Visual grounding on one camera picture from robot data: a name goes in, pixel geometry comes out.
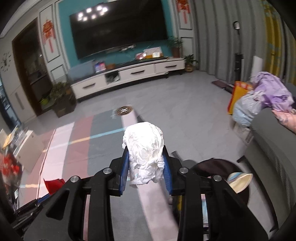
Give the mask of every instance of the teal accent wall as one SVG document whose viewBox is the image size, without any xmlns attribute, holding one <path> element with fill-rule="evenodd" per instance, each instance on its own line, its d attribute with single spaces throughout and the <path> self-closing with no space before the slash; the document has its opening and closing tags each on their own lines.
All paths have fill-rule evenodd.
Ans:
<svg viewBox="0 0 296 241">
<path fill-rule="evenodd" d="M 160 46 L 164 56 L 172 56 L 170 48 L 166 45 L 166 41 L 153 41 L 136 44 L 134 50 L 127 50 L 125 53 L 120 51 L 106 53 L 97 53 L 82 59 L 78 59 L 75 51 L 75 45 L 73 41 L 71 24 L 69 16 L 76 12 L 82 11 L 88 7 L 95 6 L 99 3 L 107 2 L 106 0 L 63 0 L 59 2 L 59 19 L 61 24 L 62 36 L 64 40 L 64 45 L 66 48 L 66 54 L 71 67 L 78 64 L 84 63 L 86 61 L 95 59 L 97 61 L 104 61 L 106 64 L 120 64 L 131 61 L 135 58 L 136 53 L 141 53 L 147 47 L 158 47 Z M 165 16 L 165 23 L 167 28 L 168 36 L 173 35 L 172 21 L 170 17 L 170 8 L 168 5 L 168 0 L 161 0 L 163 5 L 163 11 Z"/>
</svg>

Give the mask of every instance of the tv cabinet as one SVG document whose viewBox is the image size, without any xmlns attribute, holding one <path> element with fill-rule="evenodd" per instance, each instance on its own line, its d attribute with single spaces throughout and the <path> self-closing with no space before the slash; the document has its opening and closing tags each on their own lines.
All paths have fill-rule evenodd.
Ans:
<svg viewBox="0 0 296 241">
<path fill-rule="evenodd" d="M 162 60 L 154 60 L 132 64 L 103 73 L 73 83 L 71 85 L 73 92 L 78 100 L 84 100 L 92 97 L 93 94 L 106 90 L 115 86 L 133 82 L 136 80 L 151 78 L 155 76 L 163 76 L 170 71 L 183 71 L 185 69 L 185 61 L 183 58 L 167 58 Z M 108 82 L 107 76 L 116 75 L 120 78 L 114 82 Z"/>
</svg>

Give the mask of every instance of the cabinet drawer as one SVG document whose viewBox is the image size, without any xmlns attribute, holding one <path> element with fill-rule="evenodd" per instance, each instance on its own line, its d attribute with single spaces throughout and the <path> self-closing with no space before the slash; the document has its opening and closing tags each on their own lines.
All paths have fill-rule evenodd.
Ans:
<svg viewBox="0 0 296 241">
<path fill-rule="evenodd" d="M 75 93 L 76 99 L 78 99 L 83 96 L 103 90 L 106 85 L 107 84 L 105 76 L 100 75 L 89 80 L 73 84 L 72 89 Z"/>
<path fill-rule="evenodd" d="M 184 60 L 177 60 L 177 61 L 167 61 L 163 63 L 155 64 L 156 73 L 163 73 L 178 69 L 185 69 L 185 62 Z"/>
<path fill-rule="evenodd" d="M 121 80 L 138 80 L 154 75 L 154 65 L 148 64 L 119 72 Z"/>
</svg>

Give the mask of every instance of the gray tile floor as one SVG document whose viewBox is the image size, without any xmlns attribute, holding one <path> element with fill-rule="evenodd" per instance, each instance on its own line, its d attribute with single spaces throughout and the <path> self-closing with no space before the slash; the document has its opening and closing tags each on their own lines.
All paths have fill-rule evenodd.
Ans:
<svg viewBox="0 0 296 241">
<path fill-rule="evenodd" d="M 96 115 L 123 105 L 132 105 L 145 121 L 158 126 L 164 134 L 168 152 L 178 151 L 183 159 L 200 162 L 212 157 L 235 162 L 246 146 L 231 128 L 227 105 L 231 95 L 211 84 L 214 76 L 194 71 L 153 80 L 79 103 L 74 112 L 57 118 L 48 111 L 30 121 L 27 126 L 37 134 Z M 239 166 L 250 172 L 245 163 Z M 273 221 L 256 180 L 250 184 L 251 211 L 267 231 Z"/>
</svg>

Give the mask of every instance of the yellow bag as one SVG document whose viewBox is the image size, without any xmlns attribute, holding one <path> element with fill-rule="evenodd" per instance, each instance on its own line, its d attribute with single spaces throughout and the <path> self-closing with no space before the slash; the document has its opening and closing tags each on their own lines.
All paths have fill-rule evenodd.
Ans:
<svg viewBox="0 0 296 241">
<path fill-rule="evenodd" d="M 232 92 L 232 97 L 229 102 L 227 111 L 228 114 L 232 115 L 233 113 L 233 106 L 238 99 L 248 93 L 250 90 L 253 90 L 253 87 L 245 82 L 236 81 L 234 84 L 234 90 Z"/>
</svg>

